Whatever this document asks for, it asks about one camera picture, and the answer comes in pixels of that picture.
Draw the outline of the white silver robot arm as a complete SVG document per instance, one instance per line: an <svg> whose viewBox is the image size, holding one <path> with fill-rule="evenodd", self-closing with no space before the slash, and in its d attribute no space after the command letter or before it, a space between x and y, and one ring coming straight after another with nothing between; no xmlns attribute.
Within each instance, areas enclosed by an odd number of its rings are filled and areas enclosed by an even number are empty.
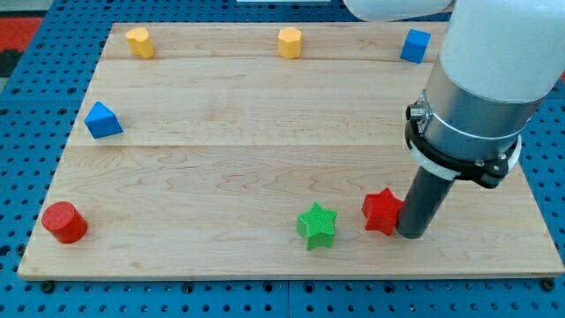
<svg viewBox="0 0 565 318"><path fill-rule="evenodd" d="M450 11L425 89L406 110L418 172L396 229L423 235L453 183L496 187L516 165L521 131L564 70L561 1L348 0L364 21Z"/></svg>

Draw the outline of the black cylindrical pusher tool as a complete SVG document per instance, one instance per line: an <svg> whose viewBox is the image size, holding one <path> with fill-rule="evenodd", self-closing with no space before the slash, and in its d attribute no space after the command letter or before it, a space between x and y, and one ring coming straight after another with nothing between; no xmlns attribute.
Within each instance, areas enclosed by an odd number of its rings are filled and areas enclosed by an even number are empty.
<svg viewBox="0 0 565 318"><path fill-rule="evenodd" d="M422 237L454 183L419 167L398 213L396 231L407 239Z"/></svg>

